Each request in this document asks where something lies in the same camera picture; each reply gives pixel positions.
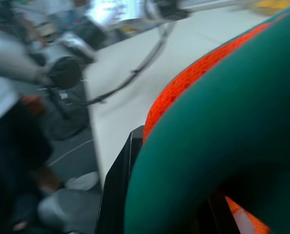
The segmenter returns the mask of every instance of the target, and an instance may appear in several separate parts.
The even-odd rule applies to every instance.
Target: gray floor
[[[14,81],[13,83],[17,90],[23,95],[42,95],[44,97],[43,102],[47,105],[47,111],[39,118],[39,121],[46,135],[51,138],[49,133],[51,116],[57,111],[49,102],[44,91],[39,90],[40,87],[37,85],[18,81]],[[84,97],[84,89],[81,85],[77,86],[74,91],[78,95]],[[48,163],[56,162],[52,168],[65,181],[98,170],[94,149],[94,138],[90,126],[71,139],[65,141],[51,140],[51,142],[54,146],[54,153]],[[89,223],[85,222],[74,226],[75,229],[84,232],[84,234],[94,233],[101,199],[101,188],[99,185],[90,192],[93,193],[95,197],[94,219]]]

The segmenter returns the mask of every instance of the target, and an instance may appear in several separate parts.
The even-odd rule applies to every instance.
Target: white table
[[[89,107],[102,184],[129,133],[145,124],[150,107],[164,87],[195,60],[265,19],[237,7],[195,13],[177,23],[163,54],[135,82],[105,104]],[[100,50],[98,62],[85,71],[87,98],[121,84],[158,39],[158,31],[151,30]]]

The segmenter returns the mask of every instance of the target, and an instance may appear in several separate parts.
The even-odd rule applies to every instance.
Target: robotic arm
[[[0,76],[69,89],[94,62],[96,49],[110,30],[164,24],[185,19],[192,12],[237,2],[243,0],[93,0],[80,27],[36,55],[28,56],[22,43],[0,33]]]

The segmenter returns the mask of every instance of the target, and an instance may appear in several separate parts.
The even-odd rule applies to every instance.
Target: person
[[[36,219],[37,206],[42,198],[39,188],[54,192],[65,187],[64,182],[46,166],[52,151],[52,146],[19,100],[17,92],[9,81],[0,77],[0,187],[3,187],[0,191],[7,193],[4,198],[0,196],[0,203],[11,200],[9,222],[13,231],[27,228]],[[87,181],[91,187],[97,184],[96,173],[92,176]]]

